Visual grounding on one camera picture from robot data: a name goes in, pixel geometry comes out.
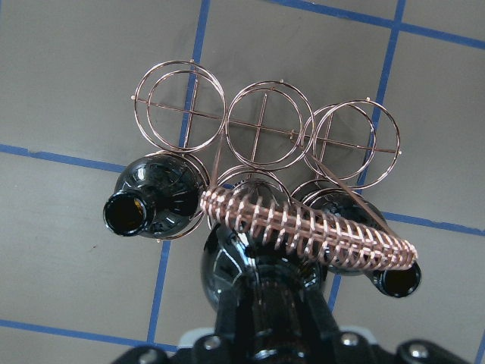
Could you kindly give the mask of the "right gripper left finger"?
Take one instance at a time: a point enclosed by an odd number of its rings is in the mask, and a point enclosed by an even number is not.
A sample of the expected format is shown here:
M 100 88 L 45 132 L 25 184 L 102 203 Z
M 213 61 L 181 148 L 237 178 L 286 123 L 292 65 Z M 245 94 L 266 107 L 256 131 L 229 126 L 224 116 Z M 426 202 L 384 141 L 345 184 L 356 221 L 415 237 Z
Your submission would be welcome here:
M 244 309 L 236 291 L 223 291 L 217 308 L 215 334 L 230 341 L 241 339 L 245 333 L 243 313 Z

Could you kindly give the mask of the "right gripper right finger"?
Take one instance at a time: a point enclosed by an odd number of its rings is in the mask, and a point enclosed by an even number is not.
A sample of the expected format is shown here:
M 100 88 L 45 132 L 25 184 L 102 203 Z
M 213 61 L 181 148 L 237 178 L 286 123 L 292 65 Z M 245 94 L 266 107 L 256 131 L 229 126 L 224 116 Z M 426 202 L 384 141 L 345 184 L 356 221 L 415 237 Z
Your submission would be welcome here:
M 310 332 L 316 336 L 334 336 L 340 328 L 330 311 L 321 289 L 312 286 L 302 293 Z

